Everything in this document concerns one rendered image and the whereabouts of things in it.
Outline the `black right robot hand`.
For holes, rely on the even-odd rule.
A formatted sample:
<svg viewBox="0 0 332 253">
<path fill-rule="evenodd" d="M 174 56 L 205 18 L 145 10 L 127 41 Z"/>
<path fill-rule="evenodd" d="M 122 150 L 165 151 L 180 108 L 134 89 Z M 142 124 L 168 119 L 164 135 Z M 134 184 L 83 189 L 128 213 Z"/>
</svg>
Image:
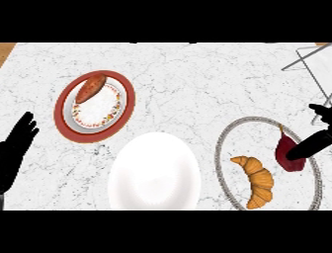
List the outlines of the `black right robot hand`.
<svg viewBox="0 0 332 253">
<path fill-rule="evenodd" d="M 322 149 L 332 144 L 332 107 L 327 108 L 321 105 L 310 104 L 309 108 L 321 116 L 321 120 L 328 124 L 328 129 L 316 132 L 288 152 L 287 159 L 295 160 L 309 158 Z"/>
</svg>

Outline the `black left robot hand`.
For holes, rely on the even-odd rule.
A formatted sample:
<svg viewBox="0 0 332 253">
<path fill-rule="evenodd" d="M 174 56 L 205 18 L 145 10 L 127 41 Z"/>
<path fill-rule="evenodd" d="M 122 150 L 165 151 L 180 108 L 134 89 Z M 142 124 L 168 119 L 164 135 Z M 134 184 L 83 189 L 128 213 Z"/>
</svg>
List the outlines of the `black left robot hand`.
<svg viewBox="0 0 332 253">
<path fill-rule="evenodd" d="M 0 141 L 0 194 L 4 194 L 15 183 L 23 156 L 40 132 L 34 114 L 26 112 L 20 117 L 4 141 Z"/>
</svg>

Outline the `red round placemat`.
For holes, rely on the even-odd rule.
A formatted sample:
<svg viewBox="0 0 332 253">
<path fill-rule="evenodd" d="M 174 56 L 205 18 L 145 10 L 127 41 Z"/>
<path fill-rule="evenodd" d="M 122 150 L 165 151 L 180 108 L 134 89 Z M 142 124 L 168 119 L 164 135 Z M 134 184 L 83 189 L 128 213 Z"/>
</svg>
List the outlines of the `red round placemat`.
<svg viewBox="0 0 332 253">
<path fill-rule="evenodd" d="M 84 101 L 77 97 L 87 80 L 105 76 L 100 91 Z M 80 76 L 63 88 L 54 104 L 54 125 L 74 142 L 91 143 L 109 138 L 124 127 L 136 106 L 134 87 L 115 71 L 97 70 Z"/>
</svg>

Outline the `plain white plate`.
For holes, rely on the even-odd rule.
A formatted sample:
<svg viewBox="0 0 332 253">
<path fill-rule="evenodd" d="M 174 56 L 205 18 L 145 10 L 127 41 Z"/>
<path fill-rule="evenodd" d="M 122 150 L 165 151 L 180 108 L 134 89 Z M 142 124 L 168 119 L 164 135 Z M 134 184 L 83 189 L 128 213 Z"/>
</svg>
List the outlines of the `plain white plate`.
<svg viewBox="0 0 332 253">
<path fill-rule="evenodd" d="M 193 210 L 201 173 L 195 155 L 170 133 L 149 132 L 121 149 L 109 176 L 114 210 Z"/>
</svg>

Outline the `dark red pear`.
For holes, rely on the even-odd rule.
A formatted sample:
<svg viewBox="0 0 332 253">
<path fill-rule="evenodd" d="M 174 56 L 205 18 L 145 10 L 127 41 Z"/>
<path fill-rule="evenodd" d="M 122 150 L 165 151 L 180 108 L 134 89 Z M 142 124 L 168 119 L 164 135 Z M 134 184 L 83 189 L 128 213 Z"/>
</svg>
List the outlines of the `dark red pear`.
<svg viewBox="0 0 332 253">
<path fill-rule="evenodd" d="M 295 160 L 287 159 L 287 154 L 291 151 L 291 149 L 295 147 L 295 142 L 284 133 L 284 130 L 281 130 L 279 132 L 281 132 L 281 138 L 276 145 L 276 162 L 287 172 L 301 171 L 304 168 L 306 159 L 304 158 L 300 158 Z"/>
</svg>

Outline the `white patterned plate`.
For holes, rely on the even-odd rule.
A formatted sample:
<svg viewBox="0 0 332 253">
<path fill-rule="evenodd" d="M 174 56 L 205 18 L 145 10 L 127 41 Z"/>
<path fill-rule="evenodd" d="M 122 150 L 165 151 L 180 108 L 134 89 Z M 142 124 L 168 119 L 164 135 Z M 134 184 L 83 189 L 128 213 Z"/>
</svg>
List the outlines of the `white patterned plate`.
<svg viewBox="0 0 332 253">
<path fill-rule="evenodd" d="M 62 117 L 72 130 L 90 134 L 117 123 L 127 106 L 127 92 L 121 82 L 108 78 L 99 93 L 83 104 L 77 104 L 75 96 L 83 85 L 84 82 L 80 82 L 68 93 Z"/>
</svg>

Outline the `golden croissant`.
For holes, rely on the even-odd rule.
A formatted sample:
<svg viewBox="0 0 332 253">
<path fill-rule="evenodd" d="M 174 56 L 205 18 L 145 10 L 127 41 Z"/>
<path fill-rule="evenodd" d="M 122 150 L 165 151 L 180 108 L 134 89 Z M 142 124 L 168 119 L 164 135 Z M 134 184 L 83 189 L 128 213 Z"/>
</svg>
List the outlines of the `golden croissant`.
<svg viewBox="0 0 332 253">
<path fill-rule="evenodd" d="M 275 179 L 272 172 L 264 168 L 263 162 L 256 157 L 236 156 L 230 158 L 230 161 L 242 167 L 251 184 L 247 209 L 261 208 L 273 199 Z"/>
</svg>

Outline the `orange sweet potato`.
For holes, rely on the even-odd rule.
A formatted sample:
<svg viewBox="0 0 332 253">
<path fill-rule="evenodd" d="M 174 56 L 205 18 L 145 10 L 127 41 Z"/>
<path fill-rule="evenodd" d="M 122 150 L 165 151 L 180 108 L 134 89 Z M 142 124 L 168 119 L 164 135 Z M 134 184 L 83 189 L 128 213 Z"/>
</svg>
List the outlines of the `orange sweet potato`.
<svg viewBox="0 0 332 253">
<path fill-rule="evenodd" d="M 77 104 L 83 104 L 99 93 L 105 83 L 106 83 L 105 74 L 97 74 L 87 79 L 75 96 Z"/>
</svg>

